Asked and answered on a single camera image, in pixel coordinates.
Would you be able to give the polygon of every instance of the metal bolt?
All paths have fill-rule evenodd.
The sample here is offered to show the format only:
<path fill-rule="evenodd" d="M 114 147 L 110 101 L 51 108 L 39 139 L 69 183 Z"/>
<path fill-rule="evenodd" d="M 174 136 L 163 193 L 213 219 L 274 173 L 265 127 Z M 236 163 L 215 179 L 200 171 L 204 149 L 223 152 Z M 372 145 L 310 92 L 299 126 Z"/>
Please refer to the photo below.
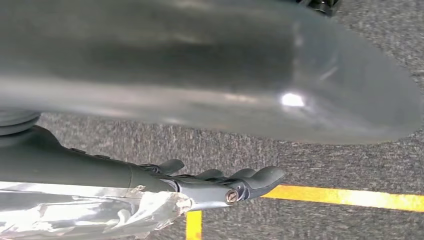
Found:
<path fill-rule="evenodd" d="M 229 190 L 225 194 L 225 201 L 227 204 L 234 204 L 237 202 L 238 199 L 239 199 L 239 193 L 234 189 Z"/>

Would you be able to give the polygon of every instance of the yellow tape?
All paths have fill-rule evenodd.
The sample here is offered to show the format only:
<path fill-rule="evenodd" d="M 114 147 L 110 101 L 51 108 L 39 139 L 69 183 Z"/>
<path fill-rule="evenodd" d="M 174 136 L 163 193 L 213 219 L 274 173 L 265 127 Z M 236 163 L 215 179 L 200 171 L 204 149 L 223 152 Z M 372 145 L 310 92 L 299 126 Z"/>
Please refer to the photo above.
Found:
<path fill-rule="evenodd" d="M 422 195 L 279 185 L 262 197 L 424 212 Z"/>
<path fill-rule="evenodd" d="M 202 240 L 202 211 L 189 211 L 186 217 L 186 240 Z"/>

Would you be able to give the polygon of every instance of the floor marking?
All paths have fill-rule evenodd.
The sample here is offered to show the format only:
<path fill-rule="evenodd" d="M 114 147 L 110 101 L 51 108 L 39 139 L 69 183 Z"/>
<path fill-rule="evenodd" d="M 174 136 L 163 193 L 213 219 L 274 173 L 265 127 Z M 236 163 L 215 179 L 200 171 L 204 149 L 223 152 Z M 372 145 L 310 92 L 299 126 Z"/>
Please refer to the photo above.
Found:
<path fill-rule="evenodd" d="M 202 240 L 202 211 L 189 211 L 186 217 L 186 240 Z"/>
<path fill-rule="evenodd" d="M 424 212 L 424 195 L 279 185 L 263 198 Z M 186 219 L 186 240 L 202 240 L 202 212 L 190 211 Z"/>

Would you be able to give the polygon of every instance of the gray carpet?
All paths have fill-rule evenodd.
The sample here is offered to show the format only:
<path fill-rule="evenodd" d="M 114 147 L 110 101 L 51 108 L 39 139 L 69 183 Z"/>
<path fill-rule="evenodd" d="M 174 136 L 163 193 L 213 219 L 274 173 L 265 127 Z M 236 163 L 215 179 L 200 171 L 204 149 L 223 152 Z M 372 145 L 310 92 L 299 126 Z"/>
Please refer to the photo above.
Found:
<path fill-rule="evenodd" d="M 345 0 L 338 21 L 410 69 L 424 90 L 424 1 Z M 178 158 L 185 173 L 278 165 L 292 185 L 424 194 L 424 132 L 379 145 L 330 146 L 275 141 L 175 126 L 45 114 L 67 147 L 134 163 Z M 150 240 L 183 240 L 184 219 Z M 257 199 L 204 213 L 205 240 L 424 239 L 422 213 Z"/>

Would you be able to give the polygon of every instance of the shiny metal surface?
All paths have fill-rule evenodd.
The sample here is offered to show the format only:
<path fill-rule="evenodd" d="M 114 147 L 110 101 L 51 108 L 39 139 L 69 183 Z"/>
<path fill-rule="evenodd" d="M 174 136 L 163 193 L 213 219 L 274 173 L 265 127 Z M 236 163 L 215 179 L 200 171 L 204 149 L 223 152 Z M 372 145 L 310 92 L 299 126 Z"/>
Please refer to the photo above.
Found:
<path fill-rule="evenodd" d="M 315 12 L 272 0 L 8 0 L 0 105 L 309 143 L 420 126 L 407 71 Z"/>

